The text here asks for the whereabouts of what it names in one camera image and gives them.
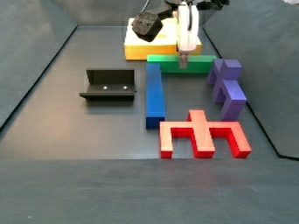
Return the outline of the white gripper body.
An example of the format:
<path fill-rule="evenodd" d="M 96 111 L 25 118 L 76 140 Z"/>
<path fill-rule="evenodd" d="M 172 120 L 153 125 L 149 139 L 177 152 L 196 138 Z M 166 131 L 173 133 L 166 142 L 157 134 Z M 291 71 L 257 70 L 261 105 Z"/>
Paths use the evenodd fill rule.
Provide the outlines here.
<path fill-rule="evenodd" d="M 198 32 L 198 12 L 192 3 L 182 1 L 177 7 L 177 48 L 180 53 L 196 49 Z"/>

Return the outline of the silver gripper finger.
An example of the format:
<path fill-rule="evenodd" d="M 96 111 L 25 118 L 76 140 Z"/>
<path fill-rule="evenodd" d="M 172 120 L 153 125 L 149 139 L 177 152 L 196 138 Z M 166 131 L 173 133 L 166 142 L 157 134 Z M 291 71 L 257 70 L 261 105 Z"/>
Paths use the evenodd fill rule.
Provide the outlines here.
<path fill-rule="evenodd" d="M 188 66 L 188 53 L 180 52 L 180 69 L 185 69 Z"/>

